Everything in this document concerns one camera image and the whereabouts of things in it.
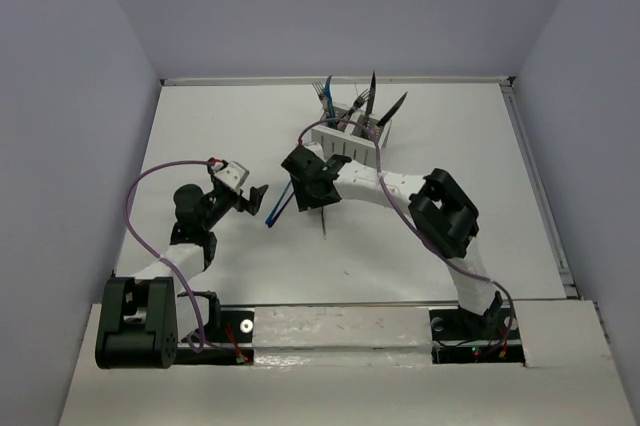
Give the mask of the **plain silver fork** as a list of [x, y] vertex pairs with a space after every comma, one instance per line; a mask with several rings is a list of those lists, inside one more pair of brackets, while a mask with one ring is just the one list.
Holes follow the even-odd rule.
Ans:
[[327, 226], [326, 226], [326, 217], [325, 217], [324, 208], [321, 208], [320, 217], [321, 217], [321, 227], [322, 227], [323, 239], [326, 240], [327, 239]]

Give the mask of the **silver fork teal marbled handle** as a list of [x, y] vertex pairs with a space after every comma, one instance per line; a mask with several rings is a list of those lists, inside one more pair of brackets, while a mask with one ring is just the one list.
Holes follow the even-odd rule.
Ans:
[[326, 95], [325, 92], [325, 87], [322, 83], [320, 82], [313, 82], [312, 83], [312, 87], [318, 97], [318, 100], [320, 101], [321, 105], [322, 105], [322, 110], [323, 110], [323, 115], [325, 118], [329, 117], [329, 101], [328, 101], [328, 97]]

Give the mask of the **silver fork black riveted handle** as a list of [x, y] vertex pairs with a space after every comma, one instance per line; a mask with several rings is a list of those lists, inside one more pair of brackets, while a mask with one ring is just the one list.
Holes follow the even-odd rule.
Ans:
[[366, 89], [362, 93], [360, 93], [355, 100], [353, 101], [351, 107], [347, 110], [347, 112], [342, 116], [343, 119], [350, 119], [351, 116], [359, 110], [368, 100], [370, 94], [370, 90]]

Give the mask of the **silver knife black speckled handle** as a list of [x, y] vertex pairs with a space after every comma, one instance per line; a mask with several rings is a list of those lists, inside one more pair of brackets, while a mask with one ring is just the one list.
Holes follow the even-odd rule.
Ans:
[[371, 119], [371, 114], [374, 108], [376, 92], [377, 92], [377, 77], [376, 77], [376, 72], [373, 71], [371, 76], [370, 87], [369, 87], [369, 94], [368, 94], [367, 102], [365, 106], [364, 119], [363, 119], [363, 125], [365, 128], [368, 128], [370, 125], [370, 119]]

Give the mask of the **silver knife teal marbled handle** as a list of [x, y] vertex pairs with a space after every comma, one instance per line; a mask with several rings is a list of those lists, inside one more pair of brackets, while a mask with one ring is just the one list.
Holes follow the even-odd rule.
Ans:
[[399, 109], [403, 106], [406, 101], [408, 92], [405, 92], [392, 106], [391, 108], [378, 120], [376, 123], [376, 127], [379, 129], [383, 129], [391, 119], [396, 115]]

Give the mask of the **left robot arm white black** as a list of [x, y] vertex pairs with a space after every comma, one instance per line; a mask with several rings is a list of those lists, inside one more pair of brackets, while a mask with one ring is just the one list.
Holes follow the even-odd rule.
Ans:
[[173, 195], [176, 221], [168, 249], [132, 276], [106, 282], [95, 345], [101, 369], [167, 369], [201, 355], [214, 365], [245, 365], [253, 352], [253, 313], [225, 308], [210, 290], [189, 282], [211, 266], [214, 226], [231, 210], [256, 215], [267, 186], [241, 189], [215, 179], [210, 192], [195, 184]]

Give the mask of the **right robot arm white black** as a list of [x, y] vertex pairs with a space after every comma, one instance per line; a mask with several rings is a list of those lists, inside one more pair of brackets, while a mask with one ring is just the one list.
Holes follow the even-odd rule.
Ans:
[[301, 212], [355, 200], [394, 209], [449, 269], [458, 298], [457, 322], [482, 338], [497, 324], [502, 296], [480, 254], [479, 211], [445, 170], [425, 176], [384, 171], [344, 155], [323, 159], [298, 145], [283, 160]]

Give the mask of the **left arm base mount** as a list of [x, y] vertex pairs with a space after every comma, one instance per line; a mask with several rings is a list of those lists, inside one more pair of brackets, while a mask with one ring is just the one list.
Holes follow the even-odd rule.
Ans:
[[213, 315], [204, 327], [205, 343], [201, 352], [198, 330], [178, 343], [175, 365], [180, 366], [248, 366], [254, 362], [253, 338], [255, 310], [248, 308], [222, 308], [218, 319]]

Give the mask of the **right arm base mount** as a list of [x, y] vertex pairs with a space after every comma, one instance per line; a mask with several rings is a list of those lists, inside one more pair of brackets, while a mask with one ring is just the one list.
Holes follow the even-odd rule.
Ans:
[[432, 362], [435, 365], [524, 364], [517, 320], [510, 320], [508, 307], [501, 308], [488, 327], [467, 321], [460, 308], [430, 310]]

